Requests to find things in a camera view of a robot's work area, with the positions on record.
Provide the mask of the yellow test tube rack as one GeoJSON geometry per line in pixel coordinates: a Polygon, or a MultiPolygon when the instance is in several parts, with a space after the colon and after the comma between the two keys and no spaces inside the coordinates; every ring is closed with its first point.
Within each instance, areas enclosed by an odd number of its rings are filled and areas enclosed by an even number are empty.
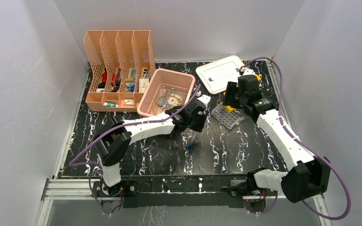
{"type": "Polygon", "coordinates": [[[259,85],[261,78],[256,74],[242,75],[237,81],[229,81],[223,97],[223,105],[235,109],[245,109],[262,97],[259,85]]]}

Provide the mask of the blue cap small vial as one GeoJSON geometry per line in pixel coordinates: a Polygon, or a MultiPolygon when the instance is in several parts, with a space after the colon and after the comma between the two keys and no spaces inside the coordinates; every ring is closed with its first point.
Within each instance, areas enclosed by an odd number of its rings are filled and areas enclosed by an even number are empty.
{"type": "Polygon", "coordinates": [[[187,145],[187,148],[191,148],[195,142],[195,138],[196,138],[196,134],[192,137],[192,139],[190,140],[190,142],[187,145]]]}

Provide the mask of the pink plastic bin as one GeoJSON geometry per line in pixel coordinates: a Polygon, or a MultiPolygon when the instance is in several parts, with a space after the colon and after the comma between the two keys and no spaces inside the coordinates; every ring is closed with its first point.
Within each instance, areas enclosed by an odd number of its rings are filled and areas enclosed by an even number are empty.
{"type": "Polygon", "coordinates": [[[187,73],[155,70],[137,107],[137,113],[142,117],[151,117],[184,105],[191,96],[195,82],[195,77],[187,73]]]}

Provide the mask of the yellow rubber tube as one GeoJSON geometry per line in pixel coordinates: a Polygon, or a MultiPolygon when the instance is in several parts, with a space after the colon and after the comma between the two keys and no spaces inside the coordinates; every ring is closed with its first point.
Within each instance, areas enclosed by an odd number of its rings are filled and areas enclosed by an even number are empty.
{"type": "Polygon", "coordinates": [[[153,111],[153,113],[160,114],[162,112],[165,112],[166,110],[171,109],[175,106],[180,106],[182,104],[182,98],[179,95],[173,94],[173,95],[167,95],[167,96],[160,96],[156,100],[156,109],[153,111]]]}

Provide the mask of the white container lid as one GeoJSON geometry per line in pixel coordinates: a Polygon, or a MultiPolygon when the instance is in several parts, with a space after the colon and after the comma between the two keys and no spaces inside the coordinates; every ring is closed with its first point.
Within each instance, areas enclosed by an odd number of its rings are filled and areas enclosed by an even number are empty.
{"type": "Polygon", "coordinates": [[[244,63],[238,56],[232,55],[199,66],[196,74],[207,92],[215,95],[224,92],[229,81],[238,81],[239,70],[243,65],[244,63]]]}

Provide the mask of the metal crucible tongs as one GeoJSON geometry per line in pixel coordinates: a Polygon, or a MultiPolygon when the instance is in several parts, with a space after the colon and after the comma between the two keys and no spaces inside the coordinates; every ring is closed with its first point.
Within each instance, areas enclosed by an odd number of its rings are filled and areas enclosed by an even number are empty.
{"type": "Polygon", "coordinates": [[[175,96],[177,93],[176,88],[168,86],[163,86],[161,91],[162,91],[162,96],[164,97],[175,96]]]}

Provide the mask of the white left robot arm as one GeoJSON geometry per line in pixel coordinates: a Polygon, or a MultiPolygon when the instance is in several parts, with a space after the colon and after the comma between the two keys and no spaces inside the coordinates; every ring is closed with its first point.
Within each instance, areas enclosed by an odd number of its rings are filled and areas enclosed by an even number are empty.
{"type": "Polygon", "coordinates": [[[210,96],[201,95],[190,99],[184,106],[176,106],[155,116],[124,121],[112,118],[105,124],[92,145],[99,155],[105,192],[110,196],[121,192],[120,161],[130,145],[185,129],[201,132],[207,120],[210,101],[210,96]]]}

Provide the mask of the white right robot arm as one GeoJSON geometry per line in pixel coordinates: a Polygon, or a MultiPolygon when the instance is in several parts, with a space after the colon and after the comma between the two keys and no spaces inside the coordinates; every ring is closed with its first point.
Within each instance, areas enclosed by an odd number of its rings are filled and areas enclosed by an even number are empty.
{"type": "Polygon", "coordinates": [[[330,167],[302,147],[297,135],[286,131],[289,126],[274,102],[262,96],[259,77],[246,67],[237,72],[237,80],[227,84],[223,105],[242,109],[268,135],[288,169],[282,172],[260,168],[249,172],[247,190],[253,195],[265,189],[282,192],[292,203],[326,192],[330,167]]]}

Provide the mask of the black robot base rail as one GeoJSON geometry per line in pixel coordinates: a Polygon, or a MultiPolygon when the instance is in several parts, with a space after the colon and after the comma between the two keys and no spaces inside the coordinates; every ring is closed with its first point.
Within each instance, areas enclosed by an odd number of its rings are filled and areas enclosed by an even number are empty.
{"type": "Polygon", "coordinates": [[[261,212],[274,192],[253,190],[246,175],[129,176],[109,186],[103,179],[92,184],[102,201],[118,199],[124,208],[150,206],[227,206],[261,212]]]}

